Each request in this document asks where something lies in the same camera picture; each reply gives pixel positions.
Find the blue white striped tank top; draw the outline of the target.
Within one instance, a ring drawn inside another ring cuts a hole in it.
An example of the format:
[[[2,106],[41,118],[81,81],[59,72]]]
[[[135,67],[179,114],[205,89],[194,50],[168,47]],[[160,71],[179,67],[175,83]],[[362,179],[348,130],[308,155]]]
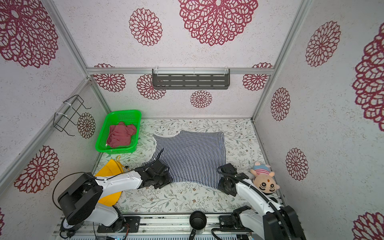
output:
[[[226,145],[223,132],[180,131],[174,136],[153,135],[155,152],[150,161],[157,156],[169,166],[173,182],[198,183],[217,189],[221,179],[217,168],[226,164]]]

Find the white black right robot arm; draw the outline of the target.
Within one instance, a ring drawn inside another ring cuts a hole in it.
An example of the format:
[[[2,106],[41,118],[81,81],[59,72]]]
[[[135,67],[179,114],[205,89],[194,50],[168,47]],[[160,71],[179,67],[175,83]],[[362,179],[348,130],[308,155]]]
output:
[[[253,178],[238,173],[232,164],[217,168],[222,177],[218,189],[233,197],[239,196],[248,205],[235,209],[228,216],[220,216],[220,226],[212,233],[245,232],[255,234],[261,240],[306,239],[295,210],[280,204],[273,194],[280,189],[270,165],[255,163],[250,170]]]

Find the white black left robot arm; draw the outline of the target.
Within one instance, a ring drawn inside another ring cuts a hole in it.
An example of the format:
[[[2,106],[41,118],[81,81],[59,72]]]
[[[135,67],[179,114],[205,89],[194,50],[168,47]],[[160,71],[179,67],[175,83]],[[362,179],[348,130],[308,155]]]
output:
[[[169,166],[156,159],[148,165],[115,176],[97,178],[84,173],[58,197],[58,203],[70,226],[88,221],[118,232],[126,225],[125,217],[117,207],[99,203],[100,199],[150,186],[161,189],[171,182]]]

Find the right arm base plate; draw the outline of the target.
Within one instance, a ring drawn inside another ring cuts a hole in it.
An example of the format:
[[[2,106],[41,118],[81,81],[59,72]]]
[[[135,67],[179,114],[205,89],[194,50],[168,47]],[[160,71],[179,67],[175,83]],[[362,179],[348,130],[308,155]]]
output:
[[[240,228],[238,220],[233,215],[220,215],[219,223],[221,229],[236,230]]]

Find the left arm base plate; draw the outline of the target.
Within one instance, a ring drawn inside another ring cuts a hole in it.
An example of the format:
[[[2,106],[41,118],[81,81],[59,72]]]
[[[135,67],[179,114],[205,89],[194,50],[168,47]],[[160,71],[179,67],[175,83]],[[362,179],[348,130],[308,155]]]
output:
[[[100,224],[97,233],[137,233],[141,217],[127,216],[118,218],[111,226]]]

